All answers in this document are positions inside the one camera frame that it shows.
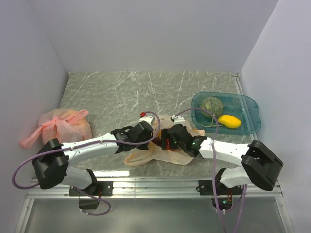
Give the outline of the orange plastic bag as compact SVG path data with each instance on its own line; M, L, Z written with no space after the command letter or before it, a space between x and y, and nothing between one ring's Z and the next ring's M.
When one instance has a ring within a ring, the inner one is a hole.
M175 123L170 119L170 115L159 115L161 122L161 129L169 129ZM187 127L187 131L192 136L205 136L204 130L193 129L190 123L187 120L182 119L181 122L178 122L183 126ZM154 133L158 130L158 121L155 119L153 125ZM150 142L148 150L136 150L132 155L129 155L125 158L124 163L127 166L139 166L148 163L151 160L159 160L164 162L169 162L178 165L187 165L194 158L187 155L182 149L168 149L163 150L161 148L160 142Z

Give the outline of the green netted melon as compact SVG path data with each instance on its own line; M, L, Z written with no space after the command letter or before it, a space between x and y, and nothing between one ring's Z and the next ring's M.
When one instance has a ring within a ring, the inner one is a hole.
M201 108L208 110L209 112L211 112L216 118L220 117L222 112L223 112L223 104L222 102L216 98L216 97L208 97L205 98L202 103L201 103ZM205 111L201 112L202 115L207 118L210 119L210 125L207 127L215 127L216 125L214 125L214 118L209 114L206 113Z

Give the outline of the yellow mango fruit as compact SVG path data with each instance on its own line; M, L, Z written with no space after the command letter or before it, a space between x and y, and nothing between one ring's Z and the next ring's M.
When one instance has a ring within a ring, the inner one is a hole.
M218 118L218 122L222 124L223 126L230 128L230 129L239 128L242 124L242 122L238 118L232 115L227 115L227 114L221 115Z

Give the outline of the red apple fruit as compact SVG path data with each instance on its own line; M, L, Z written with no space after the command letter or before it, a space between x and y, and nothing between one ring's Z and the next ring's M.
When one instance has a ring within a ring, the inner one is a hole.
M167 150L174 150L175 149L175 144L173 142L171 142L169 139L166 139L165 141L165 147Z

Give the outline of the dark red plum fruit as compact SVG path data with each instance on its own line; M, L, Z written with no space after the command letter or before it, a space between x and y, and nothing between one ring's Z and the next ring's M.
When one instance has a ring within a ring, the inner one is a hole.
M159 137L156 137L156 138L153 140L153 143L156 144L156 145L158 145L158 146L160 146L160 147L162 147L162 140L161 140L161 138L159 138Z

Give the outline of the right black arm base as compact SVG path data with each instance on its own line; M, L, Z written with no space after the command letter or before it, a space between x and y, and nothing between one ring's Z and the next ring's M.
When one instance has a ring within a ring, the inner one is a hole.
M242 198L243 188L235 186L227 188L220 182L215 182L218 204L221 210L230 210L233 207L233 195L240 195L238 201ZM199 180L196 191L200 196L213 196L212 180Z

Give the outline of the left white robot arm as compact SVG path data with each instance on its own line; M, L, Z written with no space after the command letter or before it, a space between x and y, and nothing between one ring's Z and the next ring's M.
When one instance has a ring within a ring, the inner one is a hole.
M115 129L103 136L74 143L59 143L53 139L40 151L42 156L32 160L39 186L46 190L59 184L76 187L87 192L98 186L90 169L78 169L75 165L101 155L114 155L134 148L148 149L153 136L150 122L140 121L134 127Z

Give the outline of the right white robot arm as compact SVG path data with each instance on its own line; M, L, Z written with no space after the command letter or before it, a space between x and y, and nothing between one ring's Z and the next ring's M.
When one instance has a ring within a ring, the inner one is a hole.
M164 150L181 149L190 157L201 155L204 159L217 159L237 165L236 168L222 168L215 176L215 182L226 188L253 184L272 191L283 162L265 144L258 140L251 144L234 144L214 141L206 136L193 136L186 126L177 124L161 131Z

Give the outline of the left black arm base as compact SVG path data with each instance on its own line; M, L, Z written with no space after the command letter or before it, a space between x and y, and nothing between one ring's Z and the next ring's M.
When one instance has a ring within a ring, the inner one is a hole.
M113 181L97 181L85 189L78 189L73 186L69 189L70 197L79 197L78 205L84 213L87 213L88 210L97 210L100 203L104 203L107 207L107 210L102 214L108 213L111 210L111 204L103 197L110 197L112 193Z

